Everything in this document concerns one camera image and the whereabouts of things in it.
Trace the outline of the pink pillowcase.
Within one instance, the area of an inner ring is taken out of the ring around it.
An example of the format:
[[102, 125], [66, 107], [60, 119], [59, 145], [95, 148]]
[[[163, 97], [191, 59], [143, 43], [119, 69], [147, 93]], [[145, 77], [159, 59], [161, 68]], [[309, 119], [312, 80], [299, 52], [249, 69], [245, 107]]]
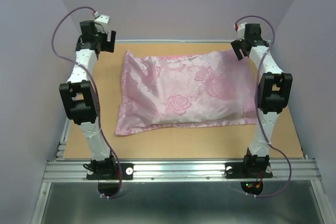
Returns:
[[232, 50], [136, 57], [127, 51], [116, 135], [256, 123], [255, 77]]

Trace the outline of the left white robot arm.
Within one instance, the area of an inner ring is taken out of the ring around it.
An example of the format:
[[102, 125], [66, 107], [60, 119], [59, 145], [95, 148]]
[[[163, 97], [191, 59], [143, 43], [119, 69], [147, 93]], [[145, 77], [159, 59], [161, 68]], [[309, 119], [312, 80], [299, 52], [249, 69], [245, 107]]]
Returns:
[[117, 166], [99, 126], [100, 103], [92, 81], [92, 72], [101, 52], [114, 52], [116, 32], [110, 28], [110, 18], [100, 15], [80, 22], [81, 35], [76, 44], [76, 59], [66, 83], [59, 86], [66, 116], [81, 129], [91, 151], [91, 161], [85, 168], [106, 179], [113, 178]]

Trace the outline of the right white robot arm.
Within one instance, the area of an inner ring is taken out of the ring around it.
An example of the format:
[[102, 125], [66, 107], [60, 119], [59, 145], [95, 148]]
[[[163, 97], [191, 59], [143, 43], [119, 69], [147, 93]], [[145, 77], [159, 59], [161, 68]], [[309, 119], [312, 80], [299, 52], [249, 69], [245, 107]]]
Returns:
[[286, 157], [283, 151], [273, 147], [271, 137], [279, 114], [288, 105], [293, 77], [276, 64], [270, 52], [271, 45], [261, 37], [259, 24], [235, 24], [235, 30], [238, 38], [231, 46], [237, 59], [248, 57], [257, 67], [257, 126], [241, 165], [243, 174], [253, 177], [260, 172], [260, 168], [268, 166], [270, 149]]

